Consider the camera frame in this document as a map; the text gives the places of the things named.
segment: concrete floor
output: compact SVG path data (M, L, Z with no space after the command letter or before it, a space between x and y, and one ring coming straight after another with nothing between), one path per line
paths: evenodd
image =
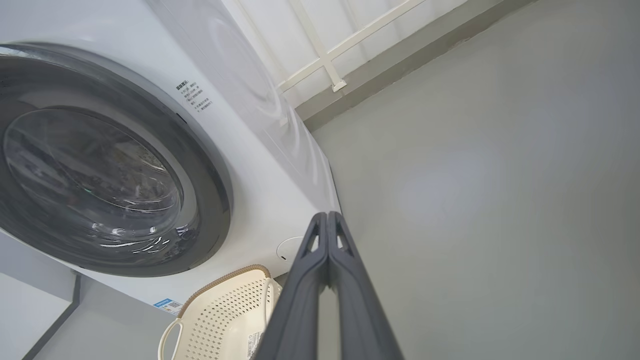
M313 133L405 358L640 359L639 15L540 0Z

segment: washing machine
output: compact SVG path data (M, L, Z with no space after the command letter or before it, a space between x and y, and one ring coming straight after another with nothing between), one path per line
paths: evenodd
M339 210L219 0L3 2L0 44L0 227L82 274L176 312Z

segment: blue sticker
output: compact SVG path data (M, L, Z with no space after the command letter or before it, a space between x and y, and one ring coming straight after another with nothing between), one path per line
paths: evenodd
M174 315L178 315L180 310L182 310L182 304L171 299L164 299L157 304L154 304L154 306Z

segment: washing machine door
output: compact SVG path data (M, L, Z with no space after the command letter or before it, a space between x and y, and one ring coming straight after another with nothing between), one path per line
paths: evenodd
M201 264L231 218L220 154L168 95L81 53L0 45L0 227L108 274Z

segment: metal railing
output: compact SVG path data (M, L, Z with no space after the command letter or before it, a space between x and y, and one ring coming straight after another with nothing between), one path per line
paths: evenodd
M349 0L345 0L345 1L347 2L348 8L352 9L351 4L349 4ZM324 44L320 40L320 36L317 33L316 27L311 22L311 19L309 18L309 15L307 14L305 7L302 5L301 0L289 0L289 3L291 4L294 10L294 13L296 14L298 20L300 21L302 28L305 30L305 33L307 34L307 38L311 42L314 48L314 51L318 56L314 61L304 66L302 69L296 71L293 75L289 76L288 74L285 73L284 68L278 61L278 58L276 57L276 55L273 53L272 48L269 46L269 44L266 42L264 37L261 35L260 31L258 30L257 26L252 20L251 16L244 8L241 0L235 0L238 8L243 13L244 17L246 17L246 20L249 22L250 26L252 27L253 32L256 34L257 38L261 42L261 45L266 50L267 55L271 58L271 61L274 64L276 64L276 67L280 72L280 75L283 78L286 78L285 81L278 84L278 86L283 92L292 88L295 84L304 80L307 76L313 74L316 70L320 69L321 67L324 67L324 70L329 75L329 78L331 78L331 82L333 84L332 89L334 92L340 90L341 88L344 88L347 85L347 83L340 77L340 75L338 75L338 71L336 70L335 66L333 66L332 60L336 59L341 54L344 54L347 50L356 46L358 43L360 43L361 41L363 41L364 39L366 39L376 31L380 30L385 25L389 24L393 20L396 20L398 17L402 16L402 14L406 13L412 8L415 8L417 5L421 4L424 1L425 0L405 1L404 3L398 5L397 7L387 11L386 13L378 17L376 20L368 23L367 25L365 25L355 33L351 34L351 36L344 39L341 43L339 43L338 45L336 45L335 47L327 51L324 47Z

